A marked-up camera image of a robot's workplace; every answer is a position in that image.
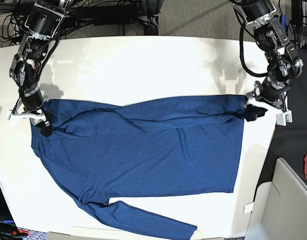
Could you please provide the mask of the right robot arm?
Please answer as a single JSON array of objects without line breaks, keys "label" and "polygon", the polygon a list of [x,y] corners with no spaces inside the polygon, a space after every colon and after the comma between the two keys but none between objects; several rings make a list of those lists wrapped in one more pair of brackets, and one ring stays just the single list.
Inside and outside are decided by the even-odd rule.
[{"label": "right robot arm", "polygon": [[12,116],[29,119],[33,134],[55,140],[102,134],[147,133],[165,129],[167,123],[177,121],[176,104],[181,111],[189,110],[179,120],[191,126],[210,123],[242,122],[247,110],[240,95],[189,96],[145,101],[125,107],[98,102],[48,99],[39,88],[41,72],[55,51],[50,42],[58,44],[65,11],[71,2],[38,0],[26,20],[17,54],[9,76],[18,86],[18,105]]}]

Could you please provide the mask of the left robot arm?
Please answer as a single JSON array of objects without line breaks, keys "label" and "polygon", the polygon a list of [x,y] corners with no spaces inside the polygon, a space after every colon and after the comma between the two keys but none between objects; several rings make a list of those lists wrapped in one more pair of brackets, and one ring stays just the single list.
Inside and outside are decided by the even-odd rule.
[{"label": "left robot arm", "polygon": [[[252,77],[263,78],[262,82],[256,81],[253,90],[245,95],[245,119],[254,121],[266,111],[272,111],[276,115],[276,124],[286,126],[293,121],[292,111],[288,108],[288,92],[302,74],[304,62],[286,35],[281,19],[274,15],[276,8],[269,0],[233,0],[231,4],[240,24],[242,68]],[[247,26],[252,26],[250,36],[264,51],[268,62],[265,73],[256,73],[246,65],[244,34],[248,32]]]}]

